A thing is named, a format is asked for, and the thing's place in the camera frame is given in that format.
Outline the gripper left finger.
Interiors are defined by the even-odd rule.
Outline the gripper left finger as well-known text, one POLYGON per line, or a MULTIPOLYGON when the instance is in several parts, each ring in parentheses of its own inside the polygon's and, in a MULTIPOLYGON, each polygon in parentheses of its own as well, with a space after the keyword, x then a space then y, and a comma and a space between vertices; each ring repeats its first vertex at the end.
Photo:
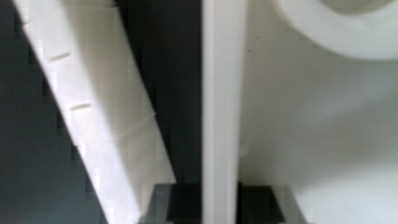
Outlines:
POLYGON ((196 184, 175 183, 154 186, 147 213, 138 224, 202 224, 196 184))

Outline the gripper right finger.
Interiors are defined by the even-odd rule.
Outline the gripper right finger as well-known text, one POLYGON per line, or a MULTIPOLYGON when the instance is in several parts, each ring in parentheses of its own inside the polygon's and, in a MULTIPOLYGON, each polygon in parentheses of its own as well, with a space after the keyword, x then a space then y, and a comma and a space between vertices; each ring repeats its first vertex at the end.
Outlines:
POLYGON ((266 185, 237 184, 236 224, 303 224, 298 212, 282 207, 266 185))

